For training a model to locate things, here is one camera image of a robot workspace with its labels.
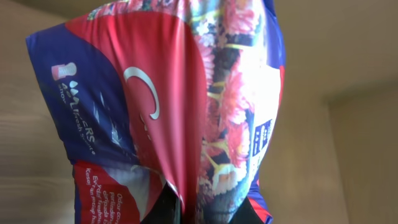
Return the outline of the red purple pantyliner pack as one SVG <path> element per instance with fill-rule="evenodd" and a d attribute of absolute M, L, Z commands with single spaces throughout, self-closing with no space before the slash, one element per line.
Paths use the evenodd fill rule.
<path fill-rule="evenodd" d="M 285 71 L 272 1 L 116 1 L 26 44 L 76 223 L 141 223 L 166 184 L 181 223 L 229 223 L 246 197 L 272 222 L 259 191 Z"/>

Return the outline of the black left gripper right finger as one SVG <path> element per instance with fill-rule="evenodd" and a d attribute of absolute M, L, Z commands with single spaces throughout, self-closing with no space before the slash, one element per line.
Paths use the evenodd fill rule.
<path fill-rule="evenodd" d="M 264 224 L 264 209 L 246 197 L 229 224 Z"/>

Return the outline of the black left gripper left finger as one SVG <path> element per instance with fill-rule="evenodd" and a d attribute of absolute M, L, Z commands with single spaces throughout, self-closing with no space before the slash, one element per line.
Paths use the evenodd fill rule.
<path fill-rule="evenodd" d="M 141 224 L 181 224 L 180 200 L 167 184 Z"/>

